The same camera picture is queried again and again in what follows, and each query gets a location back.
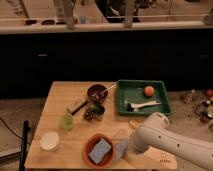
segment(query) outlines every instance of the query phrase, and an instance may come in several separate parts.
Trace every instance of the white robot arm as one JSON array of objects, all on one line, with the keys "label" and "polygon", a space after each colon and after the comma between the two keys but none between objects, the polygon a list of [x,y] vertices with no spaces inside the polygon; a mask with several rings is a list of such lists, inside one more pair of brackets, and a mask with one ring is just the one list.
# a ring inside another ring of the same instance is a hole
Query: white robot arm
[{"label": "white robot arm", "polygon": [[131,134],[130,144],[140,152],[153,146],[213,170],[213,143],[170,132],[168,126],[169,120],[165,115],[153,113]]}]

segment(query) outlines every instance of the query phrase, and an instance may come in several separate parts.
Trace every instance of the wooden tabletop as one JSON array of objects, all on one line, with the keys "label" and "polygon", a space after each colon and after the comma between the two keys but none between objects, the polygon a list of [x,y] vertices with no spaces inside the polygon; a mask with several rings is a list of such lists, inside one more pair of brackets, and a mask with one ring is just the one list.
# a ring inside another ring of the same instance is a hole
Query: wooden tabletop
[{"label": "wooden tabletop", "polygon": [[[25,162],[26,168],[34,169],[88,169],[82,159],[82,149],[85,142],[94,134],[102,133],[110,137],[114,143],[129,138],[133,129],[130,120],[142,123],[143,117],[119,116],[116,106],[116,88],[109,90],[104,102],[105,113],[102,121],[83,120],[87,106],[80,109],[74,116],[74,127],[71,131],[59,127],[59,118],[66,113],[66,108],[72,106],[79,98],[86,98],[87,89],[94,84],[105,87],[112,82],[54,82],[51,86],[46,104],[37,126],[29,153]],[[40,148],[40,139],[48,131],[55,131],[60,137],[60,148],[55,152]],[[135,154],[128,150],[124,158],[110,166],[110,169],[176,169],[174,155],[150,147],[143,154]]]}]

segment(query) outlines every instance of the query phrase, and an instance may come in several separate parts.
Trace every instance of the cabinet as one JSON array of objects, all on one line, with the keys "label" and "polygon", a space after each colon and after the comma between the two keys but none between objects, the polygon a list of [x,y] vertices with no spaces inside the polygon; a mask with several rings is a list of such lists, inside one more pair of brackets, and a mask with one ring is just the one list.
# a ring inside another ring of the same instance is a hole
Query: cabinet
[{"label": "cabinet", "polygon": [[[85,6],[78,4],[79,11],[81,7],[94,7],[91,1],[84,3]],[[205,10],[213,6],[211,1],[193,3],[201,3]],[[35,9],[34,6],[29,10],[30,15],[38,17],[40,13]],[[47,16],[51,17],[53,8],[46,6],[47,9],[50,10]],[[148,9],[146,15],[154,11],[153,7],[143,10]],[[71,29],[66,23],[41,25],[40,20],[30,26],[0,25],[0,97],[46,96],[52,81],[58,80],[149,79],[163,80],[168,90],[212,87],[213,30],[201,18],[181,20],[187,27],[177,21],[160,23],[152,18],[152,21],[133,22],[128,28],[104,18],[104,23],[92,23],[96,18],[89,19],[90,23],[76,23]]]}]

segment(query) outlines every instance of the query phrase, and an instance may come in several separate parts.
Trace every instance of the green tray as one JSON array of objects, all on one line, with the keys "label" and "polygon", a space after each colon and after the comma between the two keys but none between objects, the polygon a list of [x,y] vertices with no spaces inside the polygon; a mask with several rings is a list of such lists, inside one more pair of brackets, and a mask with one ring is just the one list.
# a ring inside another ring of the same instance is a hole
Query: green tray
[{"label": "green tray", "polygon": [[[153,86],[155,93],[152,97],[144,95],[146,86]],[[121,116],[148,116],[153,112],[161,112],[171,115],[171,106],[167,97],[165,85],[162,81],[150,80],[118,80],[117,83],[117,106]],[[128,103],[144,103],[153,100],[160,100],[162,104],[140,108],[138,112],[128,111]]]}]

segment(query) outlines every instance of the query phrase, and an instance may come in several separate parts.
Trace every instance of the small wooden bowl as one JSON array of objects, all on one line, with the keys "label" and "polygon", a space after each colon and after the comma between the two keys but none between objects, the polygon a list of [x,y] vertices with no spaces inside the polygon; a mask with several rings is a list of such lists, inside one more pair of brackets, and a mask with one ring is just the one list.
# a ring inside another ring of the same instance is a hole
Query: small wooden bowl
[{"label": "small wooden bowl", "polygon": [[108,95],[108,91],[105,91],[101,95],[100,93],[106,89],[107,88],[101,84],[95,84],[87,90],[87,96],[92,102],[102,104]]},{"label": "small wooden bowl", "polygon": [[[95,164],[90,159],[89,153],[92,151],[94,146],[101,140],[101,138],[104,138],[111,145],[112,148],[104,156],[103,160],[99,164]],[[92,169],[104,169],[104,168],[107,168],[112,163],[114,153],[115,153],[115,148],[114,148],[112,140],[103,134],[95,134],[84,145],[83,160]]]}]

